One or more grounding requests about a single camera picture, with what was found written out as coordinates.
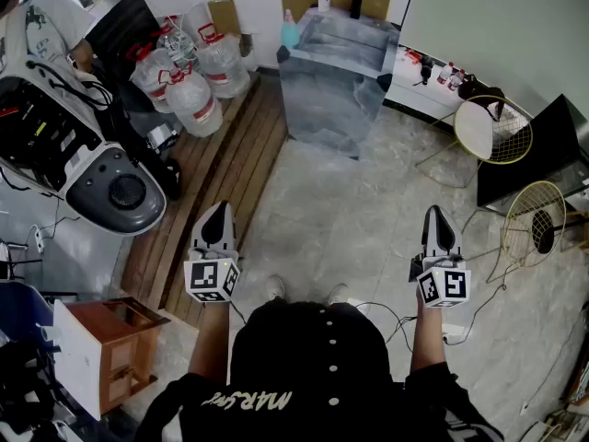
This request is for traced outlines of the person's black buttoned shirt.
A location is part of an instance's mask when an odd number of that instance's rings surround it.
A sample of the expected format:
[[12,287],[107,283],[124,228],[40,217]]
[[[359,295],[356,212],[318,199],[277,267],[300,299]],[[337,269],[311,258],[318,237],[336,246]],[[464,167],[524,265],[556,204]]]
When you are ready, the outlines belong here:
[[275,299],[232,339],[225,385],[187,372],[148,407],[133,442],[503,442],[447,362],[395,381],[385,340],[349,304]]

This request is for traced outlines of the person's left white shoe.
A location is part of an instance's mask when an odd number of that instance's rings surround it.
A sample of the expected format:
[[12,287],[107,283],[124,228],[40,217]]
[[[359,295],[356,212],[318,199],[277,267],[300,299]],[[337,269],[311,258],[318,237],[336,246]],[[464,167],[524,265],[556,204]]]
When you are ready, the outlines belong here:
[[279,275],[275,274],[268,278],[266,283],[266,291],[270,301],[275,299],[285,299],[285,285]]

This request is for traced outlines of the person's right forearm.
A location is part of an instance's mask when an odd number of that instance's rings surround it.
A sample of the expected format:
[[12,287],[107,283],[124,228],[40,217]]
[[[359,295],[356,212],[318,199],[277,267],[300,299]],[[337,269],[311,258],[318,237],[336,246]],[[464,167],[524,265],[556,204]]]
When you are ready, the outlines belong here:
[[417,303],[411,373],[446,361],[442,311],[439,308],[425,307],[420,296],[417,296]]

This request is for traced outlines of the white grey backpack device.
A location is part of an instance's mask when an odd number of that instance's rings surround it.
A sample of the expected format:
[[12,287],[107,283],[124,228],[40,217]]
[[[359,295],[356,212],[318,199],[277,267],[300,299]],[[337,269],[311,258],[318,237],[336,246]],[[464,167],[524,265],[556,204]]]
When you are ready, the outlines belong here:
[[56,196],[91,224],[121,236],[144,233],[167,207],[140,161],[18,77],[0,80],[0,168],[14,186]]

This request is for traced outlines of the brown wooden side table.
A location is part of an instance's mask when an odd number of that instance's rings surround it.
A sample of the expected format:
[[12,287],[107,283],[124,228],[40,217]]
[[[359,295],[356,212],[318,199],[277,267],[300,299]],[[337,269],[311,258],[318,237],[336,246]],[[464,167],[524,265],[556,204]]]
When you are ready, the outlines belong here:
[[157,339],[170,319],[133,297],[65,305],[101,344],[101,416],[157,381]]

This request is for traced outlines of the grey metal box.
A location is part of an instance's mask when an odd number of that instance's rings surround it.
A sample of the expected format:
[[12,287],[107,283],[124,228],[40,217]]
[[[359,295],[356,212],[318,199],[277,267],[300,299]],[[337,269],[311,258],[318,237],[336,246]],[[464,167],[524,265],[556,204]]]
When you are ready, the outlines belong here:
[[176,130],[170,128],[166,123],[162,123],[152,129],[146,137],[147,143],[152,150],[161,153],[173,146],[179,139]]

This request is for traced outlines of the white power strip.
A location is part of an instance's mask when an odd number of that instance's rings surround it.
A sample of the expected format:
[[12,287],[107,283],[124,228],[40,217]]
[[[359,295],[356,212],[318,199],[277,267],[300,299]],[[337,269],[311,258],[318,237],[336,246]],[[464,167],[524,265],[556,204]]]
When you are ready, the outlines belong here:
[[442,325],[443,340],[448,345],[461,343],[466,336],[467,330],[464,326],[444,323]]

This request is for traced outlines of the white board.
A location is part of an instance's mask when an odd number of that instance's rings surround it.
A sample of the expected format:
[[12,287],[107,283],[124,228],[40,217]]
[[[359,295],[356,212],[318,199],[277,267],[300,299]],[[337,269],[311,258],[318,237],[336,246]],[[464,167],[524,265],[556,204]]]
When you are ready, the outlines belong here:
[[53,305],[53,326],[61,349],[54,357],[56,379],[98,421],[101,344],[59,299]]

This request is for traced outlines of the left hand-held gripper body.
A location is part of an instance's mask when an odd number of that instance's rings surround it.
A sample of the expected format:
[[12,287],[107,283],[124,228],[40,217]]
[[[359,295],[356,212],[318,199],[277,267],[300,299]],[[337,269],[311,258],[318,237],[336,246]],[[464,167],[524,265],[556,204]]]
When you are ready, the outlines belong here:
[[230,302],[240,269],[235,250],[190,248],[183,263],[185,291],[198,302]]

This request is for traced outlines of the person's left forearm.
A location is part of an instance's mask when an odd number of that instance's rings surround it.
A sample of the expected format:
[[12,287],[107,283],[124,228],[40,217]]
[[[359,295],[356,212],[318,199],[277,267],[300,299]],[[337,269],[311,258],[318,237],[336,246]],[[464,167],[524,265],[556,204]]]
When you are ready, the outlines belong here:
[[225,385],[229,351],[229,303],[208,303],[202,309],[199,332],[188,372]]

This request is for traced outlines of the grey marbled sink cabinet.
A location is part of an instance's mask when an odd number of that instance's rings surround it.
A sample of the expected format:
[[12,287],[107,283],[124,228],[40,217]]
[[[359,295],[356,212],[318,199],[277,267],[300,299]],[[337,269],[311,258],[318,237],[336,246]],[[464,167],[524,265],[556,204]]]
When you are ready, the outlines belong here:
[[277,52],[288,134],[358,158],[392,83],[399,31],[372,17],[309,8],[299,43]]

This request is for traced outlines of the wooden plank platform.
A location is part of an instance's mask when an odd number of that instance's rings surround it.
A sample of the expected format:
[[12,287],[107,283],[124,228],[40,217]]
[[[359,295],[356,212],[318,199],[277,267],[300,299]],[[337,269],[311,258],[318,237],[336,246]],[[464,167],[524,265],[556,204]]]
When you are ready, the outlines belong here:
[[121,288],[153,310],[195,326],[201,305],[184,290],[182,263],[195,222],[228,201],[236,245],[242,246],[286,138],[277,76],[252,73],[247,93],[221,103],[221,128],[206,138],[182,133],[171,156],[179,162],[181,197],[169,202],[156,226],[133,238]]

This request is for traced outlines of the black handheld tool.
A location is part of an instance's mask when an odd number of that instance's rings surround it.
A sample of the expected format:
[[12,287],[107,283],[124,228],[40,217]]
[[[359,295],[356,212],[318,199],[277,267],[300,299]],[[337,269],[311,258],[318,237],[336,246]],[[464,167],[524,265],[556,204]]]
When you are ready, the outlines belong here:
[[432,71],[434,67],[434,60],[432,57],[427,55],[422,55],[420,58],[421,70],[420,70],[420,77],[421,80],[414,84],[414,86],[424,85],[427,86],[428,82],[432,76]]

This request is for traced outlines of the black glass cabinet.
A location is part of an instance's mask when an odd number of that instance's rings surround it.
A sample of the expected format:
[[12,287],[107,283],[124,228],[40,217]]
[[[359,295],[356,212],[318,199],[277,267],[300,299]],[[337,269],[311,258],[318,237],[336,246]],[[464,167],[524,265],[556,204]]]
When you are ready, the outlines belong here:
[[529,184],[546,180],[581,209],[589,199],[589,120],[560,95],[531,122],[532,145],[511,164],[484,163],[478,170],[477,207],[506,214],[517,194]]

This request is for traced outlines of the black steel cabinet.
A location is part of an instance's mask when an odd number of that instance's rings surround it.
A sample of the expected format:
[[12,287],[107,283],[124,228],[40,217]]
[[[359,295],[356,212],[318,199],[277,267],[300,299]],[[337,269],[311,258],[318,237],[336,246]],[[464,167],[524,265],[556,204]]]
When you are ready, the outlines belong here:
[[127,81],[135,68],[127,54],[132,48],[155,46],[160,26],[145,0],[103,0],[95,15],[86,40],[105,69]]

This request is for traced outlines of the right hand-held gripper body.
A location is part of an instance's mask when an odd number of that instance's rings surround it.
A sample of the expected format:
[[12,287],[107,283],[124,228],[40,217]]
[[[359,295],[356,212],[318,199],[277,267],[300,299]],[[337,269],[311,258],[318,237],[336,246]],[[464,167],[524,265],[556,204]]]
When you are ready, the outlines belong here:
[[468,302],[470,279],[466,261],[457,254],[418,254],[410,261],[409,282],[417,284],[422,304],[427,308],[451,308]]

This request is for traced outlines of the black equipment pile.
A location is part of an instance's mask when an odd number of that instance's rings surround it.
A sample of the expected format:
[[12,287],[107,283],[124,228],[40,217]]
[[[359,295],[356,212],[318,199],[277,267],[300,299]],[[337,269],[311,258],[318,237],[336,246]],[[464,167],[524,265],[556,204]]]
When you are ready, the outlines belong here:
[[46,373],[50,356],[58,350],[31,341],[0,347],[0,422],[19,436],[31,430],[29,442],[64,442],[52,421],[55,378]]

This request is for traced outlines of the teal spray bottle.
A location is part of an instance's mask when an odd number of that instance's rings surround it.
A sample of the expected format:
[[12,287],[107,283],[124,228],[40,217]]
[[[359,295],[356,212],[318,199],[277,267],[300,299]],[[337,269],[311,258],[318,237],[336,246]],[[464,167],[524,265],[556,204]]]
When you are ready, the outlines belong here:
[[284,21],[281,30],[282,46],[287,49],[294,48],[300,41],[300,33],[296,23],[293,21]]

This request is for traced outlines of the white raised ledge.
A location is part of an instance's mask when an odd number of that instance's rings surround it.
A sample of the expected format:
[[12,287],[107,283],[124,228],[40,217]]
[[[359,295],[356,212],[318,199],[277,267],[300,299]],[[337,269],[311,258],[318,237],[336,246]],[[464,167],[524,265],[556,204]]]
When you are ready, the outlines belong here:
[[451,115],[458,109],[463,99],[458,96],[457,90],[452,91],[448,88],[451,76],[444,85],[437,82],[437,77],[446,62],[431,56],[434,67],[428,85],[414,86],[421,80],[421,64],[412,64],[411,60],[405,57],[407,48],[409,47],[398,45],[392,83],[386,99],[391,103],[402,105],[407,110],[417,111],[423,116],[434,119],[443,119]]

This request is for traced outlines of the dark brown bag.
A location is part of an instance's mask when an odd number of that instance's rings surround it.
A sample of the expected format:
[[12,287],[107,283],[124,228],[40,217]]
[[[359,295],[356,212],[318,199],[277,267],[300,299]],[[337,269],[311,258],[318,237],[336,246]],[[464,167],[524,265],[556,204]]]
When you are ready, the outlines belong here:
[[474,75],[465,75],[457,93],[463,100],[480,105],[496,122],[501,119],[504,94],[498,87],[488,87]]

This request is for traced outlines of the blue office chair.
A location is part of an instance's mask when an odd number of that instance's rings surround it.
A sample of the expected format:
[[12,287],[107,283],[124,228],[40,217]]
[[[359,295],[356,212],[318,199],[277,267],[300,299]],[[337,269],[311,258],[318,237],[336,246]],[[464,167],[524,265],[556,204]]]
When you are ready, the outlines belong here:
[[52,307],[36,288],[20,282],[0,282],[0,331],[10,342],[47,346],[40,328],[52,324]]

